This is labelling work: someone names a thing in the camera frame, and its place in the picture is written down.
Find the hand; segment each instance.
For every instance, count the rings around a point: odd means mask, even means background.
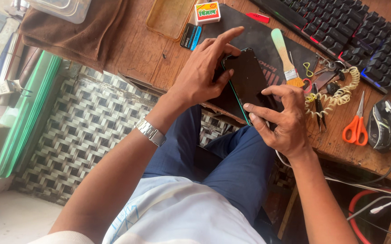
[[[280,96],[284,106],[283,112],[279,113],[250,103],[244,104],[244,109],[250,112],[250,119],[265,143],[285,155],[291,163],[313,152],[307,139],[303,90],[290,85],[270,86],[262,94]],[[278,126],[271,131],[264,119]]]
[[[229,42],[243,31],[243,26],[236,27],[222,33],[218,38],[205,39],[194,49],[167,93],[171,93],[188,107],[218,97],[234,71],[226,70],[216,82],[212,82],[215,69],[225,55],[241,54],[241,51]]]

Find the black mat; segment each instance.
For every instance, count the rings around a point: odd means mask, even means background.
[[[220,13],[220,22],[203,26],[203,33],[200,36],[198,44],[203,42],[206,38],[217,37],[219,34],[233,27],[244,26],[245,31],[240,36],[234,38],[230,42],[231,45],[238,47],[239,49],[251,47],[254,50],[269,85],[286,84],[283,63],[281,62],[280,56],[275,49],[271,38],[270,33],[272,29],[225,4],[220,4]],[[298,70],[300,77],[306,78],[306,70],[302,64],[309,62],[310,70],[314,70],[316,62],[318,61],[316,54],[289,38],[285,37],[284,42],[287,50],[292,53],[295,68]],[[283,110],[280,98],[276,97],[276,101],[279,105],[279,109]],[[225,87],[219,97],[211,99],[208,102],[245,120],[229,84]]]

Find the woven mat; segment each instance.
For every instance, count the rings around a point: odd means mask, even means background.
[[[65,204],[85,175],[157,101],[116,75],[82,67],[77,80],[63,82],[45,132],[14,188]],[[202,146],[238,129],[206,115],[201,124]]]

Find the paint brush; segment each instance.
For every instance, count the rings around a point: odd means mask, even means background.
[[[283,70],[287,81],[286,84],[296,87],[304,86],[304,82],[299,77],[298,72],[296,72],[295,66],[289,60],[286,45],[283,39],[283,34],[281,34],[281,31],[279,29],[273,29],[271,32],[271,37],[274,42],[275,48],[280,55],[281,61],[283,61]]]

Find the white floor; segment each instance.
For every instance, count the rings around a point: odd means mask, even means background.
[[[48,233],[62,206],[15,191],[0,194],[0,244],[25,244]]]

